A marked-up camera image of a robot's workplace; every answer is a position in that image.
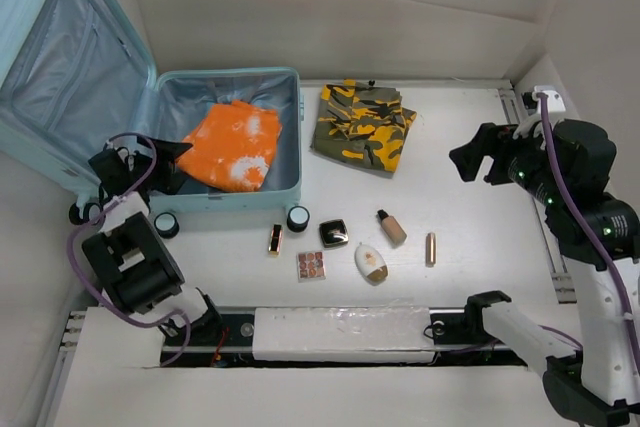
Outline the orange tie-dye garment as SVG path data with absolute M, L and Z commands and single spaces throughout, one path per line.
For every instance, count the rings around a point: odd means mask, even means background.
M 240 100 L 216 103 L 183 141 L 191 148 L 177 161 L 195 180 L 224 192 L 256 192 L 277 153 L 278 114 Z

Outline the camouflage yellow green garment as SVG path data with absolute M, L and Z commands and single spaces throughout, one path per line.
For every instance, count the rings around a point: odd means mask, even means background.
M 353 79 L 326 84 L 311 148 L 331 160 L 392 175 L 416 117 L 395 88 Z

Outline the beige foundation bottle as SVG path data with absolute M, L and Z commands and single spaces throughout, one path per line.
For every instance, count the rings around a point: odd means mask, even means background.
M 377 218 L 382 230 L 394 246 L 402 245 L 406 241 L 406 232 L 393 216 L 389 215 L 385 210 L 379 209 Z

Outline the black square compact case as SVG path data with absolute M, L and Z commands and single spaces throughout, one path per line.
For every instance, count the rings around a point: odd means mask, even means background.
M 334 219 L 319 224 L 321 242 L 326 248 L 346 245 L 349 241 L 346 224 L 342 219 Z

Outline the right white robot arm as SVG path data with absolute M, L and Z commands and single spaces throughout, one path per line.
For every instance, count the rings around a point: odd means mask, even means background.
M 516 184 L 543 206 L 575 289 L 582 347 L 553 339 L 500 291 L 467 300 L 465 334 L 508 346 L 540 376 L 562 418 L 629 424 L 639 412 L 639 217 L 606 190 L 615 144 L 601 127 L 578 120 L 484 123 L 449 156 L 466 182 L 490 158 L 489 184 Z

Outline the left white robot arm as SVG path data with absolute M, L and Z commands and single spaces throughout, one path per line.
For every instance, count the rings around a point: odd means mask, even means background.
M 176 162 L 190 143 L 168 142 L 137 135 L 137 143 L 151 151 L 130 152 L 105 145 L 89 159 L 99 179 L 98 202 L 85 210 L 103 215 L 98 233 L 82 242 L 82 251 L 104 294 L 122 313 L 132 317 L 151 312 L 164 316 L 181 309 L 187 320 L 170 319 L 163 333 L 174 341 L 186 338 L 212 343 L 225 332 L 223 319 L 211 298 L 200 289 L 189 292 L 185 278 L 165 242 L 179 232 L 174 214 L 151 213 L 153 193 L 175 194 L 187 175 Z

